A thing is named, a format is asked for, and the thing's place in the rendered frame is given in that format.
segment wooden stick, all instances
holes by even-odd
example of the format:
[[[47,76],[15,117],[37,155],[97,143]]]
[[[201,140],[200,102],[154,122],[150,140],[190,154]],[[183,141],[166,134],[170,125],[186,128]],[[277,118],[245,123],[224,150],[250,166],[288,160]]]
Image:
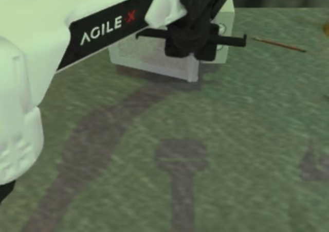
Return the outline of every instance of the wooden stick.
[[[268,43],[268,44],[272,44],[272,45],[283,47],[283,48],[292,49],[292,50],[303,52],[303,53],[306,52],[306,50],[304,50],[304,49],[293,47],[293,46],[289,46],[289,45],[285,45],[285,44],[282,44],[282,43],[277,43],[277,42],[273,42],[273,41],[269,41],[269,40],[264,40],[264,39],[261,39],[261,38],[254,38],[254,37],[252,39],[255,40],[255,41],[258,41],[258,42]]]

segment white box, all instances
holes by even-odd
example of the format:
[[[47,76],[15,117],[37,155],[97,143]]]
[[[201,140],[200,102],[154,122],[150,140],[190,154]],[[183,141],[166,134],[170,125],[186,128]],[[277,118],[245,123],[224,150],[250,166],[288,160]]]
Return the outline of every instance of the white box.
[[[214,22],[220,26],[220,34],[230,36],[234,22],[233,0],[227,0]],[[165,55],[165,41],[163,39],[140,37],[135,39],[131,35],[109,48],[111,62],[121,66],[127,66],[152,72],[160,75],[184,79],[188,82],[198,80],[200,62],[193,55],[186,58],[171,58]],[[228,46],[217,48],[216,59],[213,62],[225,63],[228,54]]]

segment green tabletop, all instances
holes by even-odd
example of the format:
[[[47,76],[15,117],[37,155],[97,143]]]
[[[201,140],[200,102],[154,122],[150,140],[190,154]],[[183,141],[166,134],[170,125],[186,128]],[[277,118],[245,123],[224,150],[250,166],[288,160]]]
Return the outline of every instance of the green tabletop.
[[[56,75],[43,153],[0,231],[329,231],[328,19],[237,9],[234,35],[307,52],[249,40],[199,83],[115,67],[106,51]]]

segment green surface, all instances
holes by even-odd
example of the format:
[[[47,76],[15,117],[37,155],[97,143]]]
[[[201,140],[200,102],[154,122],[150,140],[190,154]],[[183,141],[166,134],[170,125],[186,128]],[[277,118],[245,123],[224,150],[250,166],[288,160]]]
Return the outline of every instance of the green surface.
[[[170,178],[156,168],[154,151],[163,139],[184,137],[202,140],[209,155],[209,168],[195,178],[196,231],[329,230],[329,182],[303,181],[299,168],[310,139],[317,156],[329,152],[325,10],[236,14],[234,34],[308,52],[251,40],[247,48],[230,48],[227,64],[204,76],[212,82],[174,92],[132,121],[111,167],[75,197],[56,231],[169,231]],[[121,103],[148,82],[117,74],[106,52],[54,78],[41,105],[44,151],[3,203],[0,231],[28,231],[22,227],[55,180],[78,121],[101,106]]]

